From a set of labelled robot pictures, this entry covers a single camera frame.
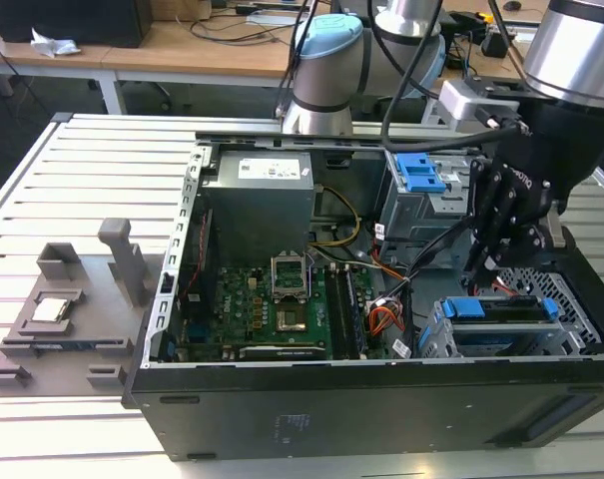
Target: desk leg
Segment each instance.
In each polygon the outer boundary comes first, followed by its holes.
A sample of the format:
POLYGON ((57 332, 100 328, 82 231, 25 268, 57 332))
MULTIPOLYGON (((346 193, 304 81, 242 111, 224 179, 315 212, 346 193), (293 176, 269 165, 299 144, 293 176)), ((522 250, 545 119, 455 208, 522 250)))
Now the desk leg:
POLYGON ((126 103, 124 102, 122 89, 115 74, 112 72, 104 73, 103 78, 99 78, 98 81, 100 82, 102 97, 106 104, 106 111, 109 115, 126 115, 126 103))

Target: orange wire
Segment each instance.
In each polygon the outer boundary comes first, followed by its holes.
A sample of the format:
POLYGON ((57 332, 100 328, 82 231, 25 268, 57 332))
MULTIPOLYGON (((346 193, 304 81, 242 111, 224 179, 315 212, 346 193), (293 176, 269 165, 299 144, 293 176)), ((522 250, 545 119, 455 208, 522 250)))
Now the orange wire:
POLYGON ((513 291, 513 290, 511 290, 511 289, 508 289, 508 288, 507 288, 507 287, 505 287, 505 286, 502 286, 502 285, 501 285, 501 284, 499 284, 498 282, 494 282, 494 283, 492 284, 492 287, 494 287, 495 289, 500 289, 500 290, 502 290, 502 291, 503 291, 503 292, 505 292, 505 293, 506 293, 508 296, 514 296, 514 295, 516 294, 516 292, 514 292, 514 291, 513 291))
POLYGON ((394 322, 399 329, 402 331, 405 330, 405 325, 397 319, 397 316, 392 312, 389 308, 385 306, 378 306, 370 312, 370 316, 368 317, 369 325, 370 325, 370 333, 373 336, 377 336, 380 331, 384 330, 390 323, 390 321, 394 322), (374 326, 374 320, 376 319, 379 312, 385 312, 386 317, 379 322, 378 326, 374 326))
POLYGON ((377 266, 379 266, 381 269, 383 269, 385 272, 387 272, 388 274, 390 274, 391 276, 396 277, 399 280, 403 280, 403 276, 401 274, 399 274, 397 271, 395 271, 394 269, 390 269, 390 267, 386 266, 385 264, 383 264, 382 262, 379 261, 378 256, 376 251, 372 252, 372 262, 374 262, 377 266))

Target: metal table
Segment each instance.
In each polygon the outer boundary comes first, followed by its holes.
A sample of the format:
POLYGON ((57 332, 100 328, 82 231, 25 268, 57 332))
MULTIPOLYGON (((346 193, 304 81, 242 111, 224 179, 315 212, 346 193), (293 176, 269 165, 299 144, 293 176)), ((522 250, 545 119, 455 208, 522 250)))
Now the metal table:
MULTIPOLYGON (((357 132, 379 125, 359 124, 357 132)), ((163 253, 196 130, 276 131, 270 120, 75 115, 51 123, 0 192, 0 340, 38 274, 46 241, 108 253, 106 217, 131 219, 144 253, 163 253)), ((424 137, 431 126, 395 131, 424 137)), ((604 280, 604 174, 562 217, 604 280)), ((172 463, 142 414, 118 397, 0 399, 0 477, 604 477, 604 411, 540 449, 172 463)))

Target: computer case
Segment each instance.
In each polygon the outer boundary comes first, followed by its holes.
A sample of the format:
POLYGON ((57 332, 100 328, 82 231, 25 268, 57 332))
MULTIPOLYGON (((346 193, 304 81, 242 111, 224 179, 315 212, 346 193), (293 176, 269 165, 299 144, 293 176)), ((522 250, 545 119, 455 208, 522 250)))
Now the computer case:
POLYGON ((150 0, 0 0, 5 42, 28 42, 34 28, 58 40, 137 48, 152 22, 150 0))

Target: yellow wire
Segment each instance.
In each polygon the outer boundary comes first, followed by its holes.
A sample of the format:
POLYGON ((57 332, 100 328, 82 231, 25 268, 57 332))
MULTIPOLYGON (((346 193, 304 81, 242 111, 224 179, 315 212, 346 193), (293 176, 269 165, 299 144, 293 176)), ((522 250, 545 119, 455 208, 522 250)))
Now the yellow wire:
POLYGON ((357 235, 359 234, 359 228, 361 227, 361 224, 359 222, 359 215, 357 214, 357 211, 354 209, 354 207, 350 204, 350 202, 345 198, 345 196, 342 195, 340 192, 338 192, 336 189, 331 188, 331 187, 323 187, 323 189, 328 190, 329 192, 333 193, 336 197, 338 197, 340 200, 342 200, 343 203, 352 212, 352 215, 354 216, 354 220, 355 220, 354 230, 352 231, 352 235, 350 235, 346 239, 338 239, 338 240, 333 240, 333 241, 315 241, 315 242, 310 242, 309 244, 311 246, 341 246, 343 244, 349 244, 352 241, 354 241, 354 239, 357 238, 357 235))

